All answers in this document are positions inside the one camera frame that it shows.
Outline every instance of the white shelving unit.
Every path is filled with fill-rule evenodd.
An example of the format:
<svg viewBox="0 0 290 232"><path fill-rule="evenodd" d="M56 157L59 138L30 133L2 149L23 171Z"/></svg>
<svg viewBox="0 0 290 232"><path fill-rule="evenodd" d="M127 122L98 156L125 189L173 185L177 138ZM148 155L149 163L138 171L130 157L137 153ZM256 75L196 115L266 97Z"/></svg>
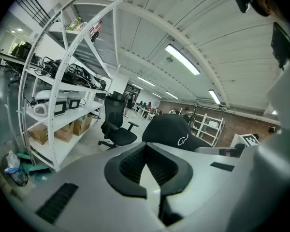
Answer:
<svg viewBox="0 0 290 232"><path fill-rule="evenodd" d="M117 55L116 7L123 0L103 1L104 3L101 3L101 0L70 0L67 4L65 4L61 10L48 21L46 26L43 28L42 33L37 37L31 51L29 52L24 70L22 72L18 93L19 111L21 111L22 107L26 105L25 99L23 98L23 93L27 74L31 74L36 78L32 94L35 93L38 80L42 80L52 86L48 106L48 117L45 118L35 115L33 109L29 106L26 109L26 114L36 120L36 123L27 130L30 130L36 125L42 123L47 126L48 131L48 141L44 145L39 144L30 137L30 149L28 150L31 150L36 158L53 168L56 172L60 170L60 165L84 134L80 136L73 135L72 139L66 143L58 138L55 138L54 132L74 120L88 114L89 112L92 112L97 108L101 108L104 101L101 103L94 101L97 92L108 94L108 91L99 91L80 85L71 85L62 82L62 77L66 69L69 67L71 57L73 56L83 63L89 72L109 78L112 82L115 74L111 75L110 73L117 73L120 67L118 64ZM75 17L81 17L83 21L87 22L87 25L81 32L63 29L65 22L62 12L69 7L74 12ZM89 38L89 31L102 18L103 25L101 30L99 30L99 37L96 39L95 43L92 43ZM65 49L65 53L61 57L61 64L54 79L48 76L43 76L35 69L29 67L33 53L46 33ZM59 90L84 92L86 106L74 110L67 110L64 114L55 117L55 104ZM19 113L18 120L20 131L22 132L23 142L24 145L26 145L25 133L27 133L27 131L23 130L23 116L25 115ZM94 126L97 121L97 119L93 119L90 127Z"/></svg>
<svg viewBox="0 0 290 232"><path fill-rule="evenodd" d="M223 130L225 121L223 120L223 118L213 118L207 116L207 114L196 114L195 116L202 119L202 121L196 120L194 122L192 134L206 141L211 146L215 147ZM210 121L216 122L218 126L214 127L212 125L209 125Z"/></svg>

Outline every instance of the railing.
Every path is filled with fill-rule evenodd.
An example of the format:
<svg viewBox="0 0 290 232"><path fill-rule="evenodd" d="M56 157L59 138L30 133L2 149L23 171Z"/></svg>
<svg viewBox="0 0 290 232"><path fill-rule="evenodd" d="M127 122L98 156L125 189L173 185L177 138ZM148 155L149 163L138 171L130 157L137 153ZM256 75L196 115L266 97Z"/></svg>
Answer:
<svg viewBox="0 0 290 232"><path fill-rule="evenodd" d="M42 28L46 25L50 16L42 8L37 0L16 0L16 2L34 19Z"/></svg>

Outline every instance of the brown box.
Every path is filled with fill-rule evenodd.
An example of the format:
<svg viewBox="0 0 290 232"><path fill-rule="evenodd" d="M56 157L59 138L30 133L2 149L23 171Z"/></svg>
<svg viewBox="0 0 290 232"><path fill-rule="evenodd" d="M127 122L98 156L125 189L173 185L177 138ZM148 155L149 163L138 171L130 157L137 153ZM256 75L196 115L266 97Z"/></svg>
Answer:
<svg viewBox="0 0 290 232"><path fill-rule="evenodd" d="M91 123L91 115L85 115L75 121L73 134L79 136L89 129Z"/></svg>
<svg viewBox="0 0 290 232"><path fill-rule="evenodd" d="M55 137L68 143L71 140L71 138L73 137L74 122L75 121L73 121L70 124L67 124L66 126L60 128L57 131L55 131L55 133L54 133Z"/></svg>
<svg viewBox="0 0 290 232"><path fill-rule="evenodd" d="M44 144L48 140L47 126L39 124L29 131L31 137L40 144Z"/></svg>

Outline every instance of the rectangular ceiling light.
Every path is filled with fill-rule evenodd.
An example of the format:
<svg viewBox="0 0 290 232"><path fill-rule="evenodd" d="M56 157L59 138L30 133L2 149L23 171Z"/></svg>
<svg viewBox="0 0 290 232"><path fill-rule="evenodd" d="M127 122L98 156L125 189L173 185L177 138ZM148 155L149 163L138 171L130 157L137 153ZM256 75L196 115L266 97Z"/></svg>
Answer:
<svg viewBox="0 0 290 232"><path fill-rule="evenodd" d="M150 84L151 86L155 86L154 84L150 83L149 81L146 81L145 79L140 78L139 76L137 78L139 78L143 82L146 82L146 83Z"/></svg>
<svg viewBox="0 0 290 232"><path fill-rule="evenodd" d="M174 96L173 94L170 94L169 92L166 92L168 95L171 95L172 97L174 97L175 99L178 100L178 98L176 96Z"/></svg>
<svg viewBox="0 0 290 232"><path fill-rule="evenodd" d="M161 96L159 96L159 95L156 95L155 93L152 93L153 95L155 95L155 96L158 96L159 98L161 98L162 99L162 97Z"/></svg>
<svg viewBox="0 0 290 232"><path fill-rule="evenodd" d="M213 99L216 102L216 104L220 104L220 101L219 101L218 96L216 95L215 91L210 89L208 92L211 94L211 96L213 97Z"/></svg>
<svg viewBox="0 0 290 232"><path fill-rule="evenodd" d="M185 65L194 75L199 75L199 70L174 46L168 44L165 50L177 58L183 65Z"/></svg>
<svg viewBox="0 0 290 232"><path fill-rule="evenodd" d="M142 87L139 87L139 86L137 86L137 85L135 85L135 84L133 84L133 83L132 83L132 85L138 87L139 89L143 89Z"/></svg>

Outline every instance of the logo on black fabric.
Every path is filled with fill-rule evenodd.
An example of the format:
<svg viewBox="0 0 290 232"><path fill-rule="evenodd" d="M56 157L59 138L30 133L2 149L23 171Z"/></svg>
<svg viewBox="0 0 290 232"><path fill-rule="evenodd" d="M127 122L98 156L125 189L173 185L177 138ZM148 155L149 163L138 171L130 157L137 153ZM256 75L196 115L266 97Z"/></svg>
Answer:
<svg viewBox="0 0 290 232"><path fill-rule="evenodd" d="M177 145L180 146L180 145L183 145L185 143L185 141L188 139L189 137L189 134L187 133L187 137L181 137L178 142L177 142Z"/></svg>

